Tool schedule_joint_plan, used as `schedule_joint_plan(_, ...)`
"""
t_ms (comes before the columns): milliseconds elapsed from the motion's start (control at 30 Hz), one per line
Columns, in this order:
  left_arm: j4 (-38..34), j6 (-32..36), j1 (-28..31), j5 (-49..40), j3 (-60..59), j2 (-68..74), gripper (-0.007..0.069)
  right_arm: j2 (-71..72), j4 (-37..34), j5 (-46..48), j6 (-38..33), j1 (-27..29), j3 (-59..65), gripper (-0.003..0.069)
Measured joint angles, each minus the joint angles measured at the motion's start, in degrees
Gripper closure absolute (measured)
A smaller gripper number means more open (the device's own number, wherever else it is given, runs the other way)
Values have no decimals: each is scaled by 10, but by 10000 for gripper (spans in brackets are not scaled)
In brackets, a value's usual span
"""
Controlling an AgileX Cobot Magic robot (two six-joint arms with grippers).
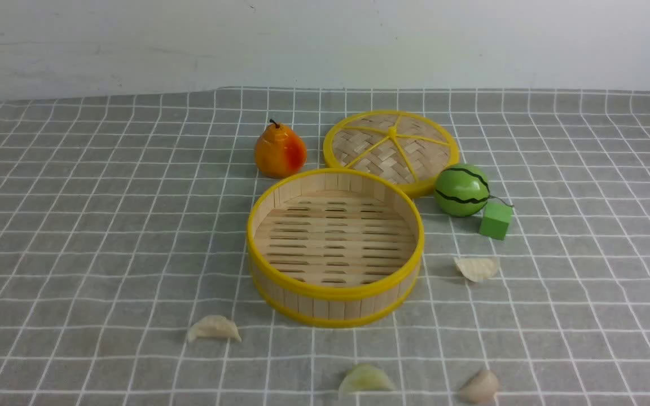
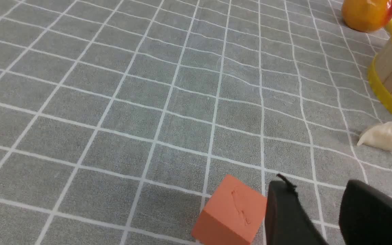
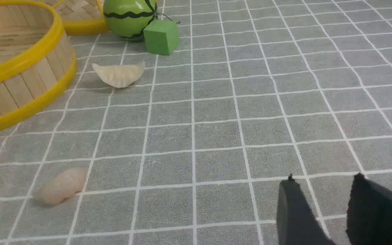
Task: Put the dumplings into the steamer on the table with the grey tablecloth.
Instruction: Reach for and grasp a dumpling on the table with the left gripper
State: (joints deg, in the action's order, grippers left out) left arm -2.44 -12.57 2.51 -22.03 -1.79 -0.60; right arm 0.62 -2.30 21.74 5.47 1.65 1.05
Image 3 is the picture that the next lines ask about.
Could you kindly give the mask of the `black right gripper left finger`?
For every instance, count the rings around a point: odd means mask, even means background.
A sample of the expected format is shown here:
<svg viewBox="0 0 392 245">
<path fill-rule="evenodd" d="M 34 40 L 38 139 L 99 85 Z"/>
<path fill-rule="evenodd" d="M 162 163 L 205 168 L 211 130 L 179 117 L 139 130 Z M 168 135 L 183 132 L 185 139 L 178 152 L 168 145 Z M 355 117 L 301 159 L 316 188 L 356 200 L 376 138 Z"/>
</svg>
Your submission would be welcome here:
<svg viewBox="0 0 392 245">
<path fill-rule="evenodd" d="M 279 183 L 277 237 L 279 245 L 335 244 L 320 227 L 292 174 Z"/>
</svg>

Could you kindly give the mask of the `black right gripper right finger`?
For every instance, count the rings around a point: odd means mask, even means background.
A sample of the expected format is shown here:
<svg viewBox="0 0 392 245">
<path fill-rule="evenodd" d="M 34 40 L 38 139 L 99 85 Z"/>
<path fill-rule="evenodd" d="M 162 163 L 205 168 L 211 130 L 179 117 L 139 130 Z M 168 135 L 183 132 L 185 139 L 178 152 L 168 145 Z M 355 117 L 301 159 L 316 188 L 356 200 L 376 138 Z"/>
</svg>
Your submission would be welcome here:
<svg viewBox="0 0 392 245">
<path fill-rule="evenodd" d="M 346 233 L 352 245 L 392 245 L 392 191 L 356 174 L 348 202 Z"/>
</svg>

